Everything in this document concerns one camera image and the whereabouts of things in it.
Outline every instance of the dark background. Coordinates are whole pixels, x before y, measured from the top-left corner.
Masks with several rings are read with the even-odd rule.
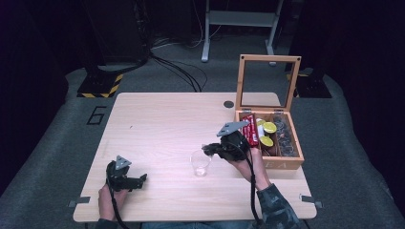
[[[223,9],[220,2],[212,7]],[[234,2],[232,8],[267,10],[260,2],[257,8]],[[2,193],[64,103],[67,73],[86,65],[139,59],[141,42],[132,6],[130,0],[0,3]],[[196,7],[203,25],[204,1],[196,0]],[[148,1],[147,9],[152,38],[168,36],[187,43],[200,36],[192,1]],[[405,215],[401,9],[400,1],[307,0],[290,54],[303,56],[303,69],[330,60],[325,72],[347,98],[355,134]]]

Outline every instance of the sleeve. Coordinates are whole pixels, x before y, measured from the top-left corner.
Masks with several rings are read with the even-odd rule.
[[[99,219],[96,224],[96,229],[117,229],[118,225],[114,221],[109,221],[107,219]]]
[[[300,228],[300,221],[274,184],[257,192],[266,228]]]

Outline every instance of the hand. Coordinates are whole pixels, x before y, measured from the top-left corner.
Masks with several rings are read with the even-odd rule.
[[[270,186],[271,182],[268,180],[268,175],[266,172],[265,164],[263,163],[263,158],[261,152],[257,148],[251,148],[250,152],[247,152],[247,158],[250,160],[250,155],[252,156],[253,172],[256,178],[256,189],[261,191]],[[230,164],[235,166],[237,170],[244,176],[247,181],[250,182],[251,172],[249,164],[246,160],[239,161],[228,161]]]
[[[121,210],[124,205],[124,200],[128,192],[129,190],[114,192],[118,211]],[[116,213],[114,212],[113,202],[111,201],[111,194],[107,184],[104,184],[104,186],[98,191],[98,211],[101,219],[107,219],[110,221],[116,220]]]

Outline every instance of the black cable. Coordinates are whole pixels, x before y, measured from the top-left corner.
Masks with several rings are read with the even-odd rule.
[[[304,219],[303,222],[305,223],[305,225],[308,227],[308,229],[310,229],[310,226],[308,224],[308,222]]]
[[[107,173],[107,185],[108,185],[108,189],[110,190],[111,201],[112,201],[112,203],[113,203],[114,213],[115,213],[115,215],[116,215],[118,224],[119,224],[123,229],[130,229],[129,227],[127,227],[127,226],[125,225],[125,223],[122,221],[121,216],[119,215],[119,211],[118,211],[118,207],[117,207],[117,201],[116,201],[116,199],[114,198],[114,189],[111,187],[110,180],[109,180],[109,178],[108,178],[108,173]]]
[[[172,73],[176,74],[182,80],[187,82],[187,84],[189,84],[191,87],[193,87],[194,92],[201,93],[203,91],[203,86],[205,86],[205,83],[207,81],[206,74],[203,73],[203,70],[201,70],[201,69],[199,69],[199,68],[197,68],[195,66],[188,65],[188,64],[185,64],[185,63],[182,63],[182,62],[179,62],[179,61],[169,61],[169,60],[160,58],[160,57],[154,55],[152,52],[150,52],[150,57],[153,58],[158,64],[162,65],[166,69],[170,70]],[[203,83],[203,86],[201,86],[200,83],[197,81],[197,79],[194,78],[190,73],[188,73],[187,71],[185,71],[184,69],[182,69],[178,65],[174,64],[174,62],[181,63],[183,65],[191,66],[191,67],[199,69],[205,76],[205,81]],[[178,71],[179,73],[183,74],[185,77],[188,78],[189,81],[187,79],[183,78],[179,73],[177,73],[175,71]]]
[[[242,152],[242,154],[245,154],[245,152],[242,151],[241,148],[239,148],[237,145],[229,143],[229,142],[227,142],[226,144],[229,144],[229,145],[235,147],[240,152]],[[250,208],[252,210],[252,214],[253,214],[253,217],[256,220],[257,225],[260,227],[263,224],[263,222],[259,219],[259,216],[257,215],[257,212],[256,212],[256,207],[255,207],[256,178],[255,178],[254,170],[253,170],[253,156],[252,156],[251,151],[250,151],[250,160],[249,160],[248,157],[246,157],[246,161],[247,161],[247,164],[249,165],[250,173],[251,173],[251,178],[250,178]]]

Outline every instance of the box lid frame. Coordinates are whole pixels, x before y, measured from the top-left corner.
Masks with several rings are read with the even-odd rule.
[[[245,62],[246,61],[263,61],[276,63],[291,64],[291,76],[289,78],[289,87],[285,105],[281,106],[258,106],[258,105],[243,105],[243,91],[245,80]],[[236,92],[236,111],[254,111],[254,112],[289,112],[291,109],[292,98],[294,97],[295,83],[298,77],[300,68],[301,56],[292,55],[259,55],[259,54],[241,54],[239,61],[238,86]]]

